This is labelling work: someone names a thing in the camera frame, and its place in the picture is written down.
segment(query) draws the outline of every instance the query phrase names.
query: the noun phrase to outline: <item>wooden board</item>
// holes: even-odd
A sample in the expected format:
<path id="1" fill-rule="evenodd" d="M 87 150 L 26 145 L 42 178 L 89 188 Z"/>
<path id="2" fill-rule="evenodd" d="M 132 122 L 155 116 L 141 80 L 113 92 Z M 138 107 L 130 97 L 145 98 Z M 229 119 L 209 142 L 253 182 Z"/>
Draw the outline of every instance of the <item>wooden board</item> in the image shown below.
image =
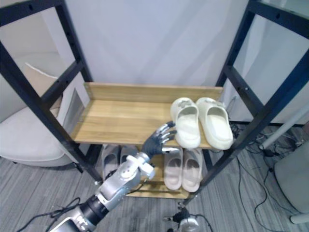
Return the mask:
<path id="1" fill-rule="evenodd" d="M 141 145 L 171 120 L 169 109 L 170 103 L 92 100 L 71 136 L 77 143 Z M 200 147 L 211 148 L 201 126 L 200 132 Z"/>
<path id="2" fill-rule="evenodd" d="M 185 190 L 181 192 L 142 192 L 137 191 L 127 195 L 128 197 L 153 197 L 153 198 L 173 198 L 173 199 L 186 199 L 189 193 Z"/>
<path id="3" fill-rule="evenodd" d="M 155 86 L 85 83 L 89 97 L 94 100 L 173 103 L 181 97 L 196 102 L 201 97 L 218 100 L 222 87 L 206 86 Z"/>
<path id="4" fill-rule="evenodd" d="M 137 192 L 128 194 L 129 197 L 155 197 L 155 198 L 177 198 L 186 199 L 189 193 L 184 189 L 170 190 L 164 184 L 164 156 L 156 155 L 151 160 L 155 166 L 155 176 L 148 180 Z"/>

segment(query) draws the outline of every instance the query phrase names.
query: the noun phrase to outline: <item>slipper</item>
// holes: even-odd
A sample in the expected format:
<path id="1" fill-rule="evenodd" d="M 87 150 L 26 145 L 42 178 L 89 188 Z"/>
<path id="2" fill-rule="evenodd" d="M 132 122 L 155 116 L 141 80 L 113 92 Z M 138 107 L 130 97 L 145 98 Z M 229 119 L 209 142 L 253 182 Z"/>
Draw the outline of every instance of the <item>slipper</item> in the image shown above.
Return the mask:
<path id="1" fill-rule="evenodd" d="M 182 185 L 183 149 L 180 152 L 164 155 L 164 184 L 170 190 L 177 190 Z"/>
<path id="2" fill-rule="evenodd" d="M 202 180 L 203 154 L 201 149 L 185 149 L 183 152 L 182 186 L 188 192 L 196 192 Z"/>
<path id="3" fill-rule="evenodd" d="M 126 157 L 128 155 L 132 155 L 135 156 L 136 153 L 138 153 L 138 150 L 136 148 L 136 146 L 134 145 L 124 145 L 121 148 L 121 153 L 120 153 L 120 164 L 126 162 Z"/>
<path id="4" fill-rule="evenodd" d="M 178 98 L 170 108 L 176 124 L 175 139 L 184 148 L 197 148 L 201 142 L 198 127 L 198 108 L 190 98 Z"/>
<path id="5" fill-rule="evenodd" d="M 233 133 L 223 104 L 212 98 L 200 98 L 196 104 L 207 142 L 220 150 L 229 149 L 233 144 Z"/>
<path id="6" fill-rule="evenodd" d="M 120 146 L 108 144 L 101 153 L 103 180 L 119 166 Z"/>

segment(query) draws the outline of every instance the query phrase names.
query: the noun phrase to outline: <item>white chair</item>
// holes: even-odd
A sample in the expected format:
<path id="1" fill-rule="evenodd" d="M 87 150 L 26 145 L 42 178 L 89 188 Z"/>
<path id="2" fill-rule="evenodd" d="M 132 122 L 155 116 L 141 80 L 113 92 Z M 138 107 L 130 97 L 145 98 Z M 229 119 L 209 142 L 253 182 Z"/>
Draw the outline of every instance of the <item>white chair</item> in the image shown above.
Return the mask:
<path id="1" fill-rule="evenodd" d="M 15 59 L 23 71 L 25 63 L 53 76 L 60 76 L 65 66 L 58 54 L 34 54 Z M 79 115 L 89 102 L 77 76 L 63 92 L 57 120 L 71 133 Z M 0 156 L 33 166 L 63 166 L 77 163 L 62 144 L 25 105 L 5 79 L 0 77 Z"/>
<path id="2" fill-rule="evenodd" d="M 275 164 L 278 184 L 289 202 L 302 214 L 292 223 L 309 222 L 309 142 Z"/>

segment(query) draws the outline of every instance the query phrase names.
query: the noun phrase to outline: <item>robotic hand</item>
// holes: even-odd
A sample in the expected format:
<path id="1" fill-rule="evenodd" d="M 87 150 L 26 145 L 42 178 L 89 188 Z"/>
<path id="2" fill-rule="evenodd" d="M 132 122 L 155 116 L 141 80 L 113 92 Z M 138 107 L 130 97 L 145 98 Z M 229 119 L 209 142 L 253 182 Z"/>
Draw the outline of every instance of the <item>robotic hand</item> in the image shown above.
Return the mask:
<path id="1" fill-rule="evenodd" d="M 148 161 L 156 154 L 179 152 L 177 148 L 163 147 L 173 140 L 176 131 L 169 131 L 175 124 L 170 121 L 157 129 L 143 144 L 141 152 L 129 155 L 117 171 L 98 188 L 81 206 L 50 232 L 92 232 L 96 225 L 114 209 L 129 191 L 140 183 L 141 176 L 153 178 L 155 171 Z"/>

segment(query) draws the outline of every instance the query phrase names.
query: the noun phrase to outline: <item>slide sandal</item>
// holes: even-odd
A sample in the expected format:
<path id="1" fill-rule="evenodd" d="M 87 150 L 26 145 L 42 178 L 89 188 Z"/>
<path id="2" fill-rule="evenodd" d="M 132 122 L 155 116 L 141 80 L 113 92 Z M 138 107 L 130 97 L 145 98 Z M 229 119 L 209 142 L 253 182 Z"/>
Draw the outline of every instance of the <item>slide sandal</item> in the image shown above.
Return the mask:
<path id="1" fill-rule="evenodd" d="M 120 146 L 108 144 L 101 153 L 103 180 L 119 166 Z"/>
<path id="2" fill-rule="evenodd" d="M 201 149 L 185 149 L 183 152 L 182 186 L 188 192 L 196 192 L 202 180 L 203 154 Z"/>
<path id="3" fill-rule="evenodd" d="M 124 145 L 121 148 L 121 153 L 120 153 L 120 164 L 126 162 L 126 157 L 128 155 L 135 156 L 138 153 L 138 150 L 136 146 L 134 145 Z"/>
<path id="4" fill-rule="evenodd" d="M 229 149 L 233 143 L 233 133 L 222 103 L 212 98 L 200 98 L 196 104 L 207 142 L 220 150 Z"/>
<path id="5" fill-rule="evenodd" d="M 183 148 L 196 148 L 201 142 L 198 127 L 198 108 L 190 98 L 178 98 L 170 108 L 176 124 L 175 139 Z"/>
<path id="6" fill-rule="evenodd" d="M 183 149 L 176 154 L 164 155 L 164 184 L 170 190 L 177 190 L 182 185 Z"/>

